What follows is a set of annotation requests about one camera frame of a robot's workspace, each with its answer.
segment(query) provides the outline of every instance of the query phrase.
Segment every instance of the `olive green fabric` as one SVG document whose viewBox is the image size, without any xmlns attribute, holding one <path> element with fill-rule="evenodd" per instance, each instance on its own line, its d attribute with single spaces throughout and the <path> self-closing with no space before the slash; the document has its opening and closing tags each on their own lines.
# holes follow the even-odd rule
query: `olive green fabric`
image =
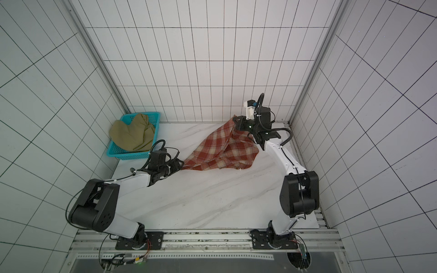
<svg viewBox="0 0 437 273">
<path fill-rule="evenodd" d="M 147 152 L 152 147 L 155 126 L 149 122 L 149 117 L 138 114 L 127 125 L 115 121 L 109 130 L 112 141 L 120 148 L 130 152 Z"/>
</svg>

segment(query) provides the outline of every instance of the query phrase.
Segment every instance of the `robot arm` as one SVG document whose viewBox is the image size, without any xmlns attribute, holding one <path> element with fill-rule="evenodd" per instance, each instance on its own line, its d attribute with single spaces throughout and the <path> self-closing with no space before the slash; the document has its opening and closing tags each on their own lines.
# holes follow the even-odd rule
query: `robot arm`
<svg viewBox="0 0 437 273">
<path fill-rule="evenodd" d="M 276 162 L 284 181 L 279 196 L 283 212 L 269 223 L 272 233 L 284 236 L 291 233 L 292 227 L 300 218 L 306 218 L 319 207 L 319 178 L 315 172 L 308 172 L 299 164 L 296 158 L 285 145 L 292 135 L 287 128 L 272 129 L 270 108 L 263 107 L 264 94 L 258 101 L 249 100 L 244 103 L 246 117 L 234 117 L 237 130 L 248 131 L 253 135 L 257 144 L 266 151 Z M 277 133 L 279 130 L 289 132 L 288 139 L 283 141 Z"/>
<path fill-rule="evenodd" d="M 160 142 L 163 142 L 162 147 L 154 151 L 153 148 Z M 144 225 L 117 214 L 115 210 L 118 198 L 140 188 L 149 187 L 182 168 L 184 162 L 177 158 L 179 153 L 166 161 L 170 155 L 164 146 L 164 140 L 157 141 L 150 149 L 146 164 L 139 170 L 132 168 L 132 175 L 128 177 L 106 181 L 89 180 L 73 205 L 67 221 L 72 225 L 118 236 L 117 247 L 120 245 L 127 249 L 145 248 L 147 234 L 144 232 Z"/>
</svg>

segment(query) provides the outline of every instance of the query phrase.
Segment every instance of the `checkered fabric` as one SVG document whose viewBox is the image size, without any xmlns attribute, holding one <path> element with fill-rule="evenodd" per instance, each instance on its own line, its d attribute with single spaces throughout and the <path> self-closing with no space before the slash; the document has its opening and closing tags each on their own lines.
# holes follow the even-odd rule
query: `checkered fabric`
<svg viewBox="0 0 437 273">
<path fill-rule="evenodd" d="M 202 141 L 182 169 L 250 168 L 259 150 L 247 133 L 236 130 L 230 119 Z"/>
</svg>

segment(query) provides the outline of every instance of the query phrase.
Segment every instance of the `white marble surface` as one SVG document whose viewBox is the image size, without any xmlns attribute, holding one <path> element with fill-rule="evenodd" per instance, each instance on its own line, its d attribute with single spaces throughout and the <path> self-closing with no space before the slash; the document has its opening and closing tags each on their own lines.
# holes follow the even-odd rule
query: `white marble surface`
<svg viewBox="0 0 437 273">
<path fill-rule="evenodd" d="M 179 159 L 184 160 L 221 125 L 160 124 L 158 139 L 165 139 L 167 147 L 178 148 Z M 131 167 L 140 168 L 145 161 L 120 161 L 113 178 L 129 175 Z M 249 169 L 182 170 L 151 187 L 121 197 L 117 212 L 143 223 L 146 229 L 266 228 L 281 210 L 279 193 L 283 179 L 269 155 L 260 148 Z M 296 228 L 318 227 L 314 213 L 296 225 Z"/>
</svg>

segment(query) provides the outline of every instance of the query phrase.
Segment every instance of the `grid tile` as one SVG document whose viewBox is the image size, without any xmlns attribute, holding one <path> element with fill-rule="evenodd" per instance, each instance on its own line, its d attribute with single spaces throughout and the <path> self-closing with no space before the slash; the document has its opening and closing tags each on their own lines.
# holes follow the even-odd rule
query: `grid tile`
<svg viewBox="0 0 437 273">
<path fill-rule="evenodd" d="M 436 258 L 434 1 L 397 2 L 351 1 L 292 124 L 354 272 Z"/>
<path fill-rule="evenodd" d="M 133 20 L 123 10 L 120 18 L 120 3 L 83 4 L 93 24 L 107 27 L 112 17 L 111 27 L 123 27 Z M 137 31 L 99 28 L 90 34 L 103 58 L 123 56 L 139 66 L 134 54 L 144 50 Z M 111 122 L 123 111 L 59 0 L 2 1 L 0 36 L 0 221 L 8 236 L 1 239 L 0 271 L 58 272 L 76 234 L 64 219 L 67 202 L 95 172 L 110 177 L 117 160 L 103 154 Z M 127 52 L 120 39 L 134 47 Z M 20 265 L 23 251 L 32 257 Z"/>
<path fill-rule="evenodd" d="M 257 97 L 262 90 L 266 102 L 270 100 L 268 97 L 274 97 L 275 105 L 270 105 L 278 119 L 287 121 L 301 89 L 286 88 L 281 96 L 275 88 L 266 85 L 303 86 L 326 35 L 325 26 L 329 25 L 330 15 L 339 3 L 333 0 L 319 4 L 316 0 L 132 0 L 104 5 L 102 1 L 76 0 L 73 4 L 116 84 L 123 86 L 124 91 L 128 85 L 178 86 L 179 92 L 182 86 L 191 86 L 191 103 L 189 99 L 178 102 L 173 93 L 173 99 L 164 102 L 162 97 L 167 95 L 162 88 L 157 90 L 160 100 L 152 94 L 151 98 L 143 95 L 144 88 L 136 89 L 135 98 L 131 97 L 132 90 L 128 90 L 123 96 L 132 111 L 162 105 L 162 117 L 168 121 L 187 121 L 185 111 L 197 113 L 199 120 L 211 120 L 214 113 L 214 121 L 226 121 L 226 116 L 219 120 L 218 108 L 208 108 L 205 112 L 208 116 L 204 117 L 201 108 L 188 110 L 187 107 L 236 106 L 230 114 L 241 115 L 243 100 Z M 130 62 L 134 60 L 144 62 L 139 62 L 140 70 Z M 253 85 L 263 87 L 253 92 Z M 211 90 L 213 86 L 222 86 L 222 97 L 224 86 L 231 86 L 231 102 L 211 103 L 198 86 L 208 86 Z M 137 96 L 141 98 L 140 103 L 136 102 Z"/>
</svg>

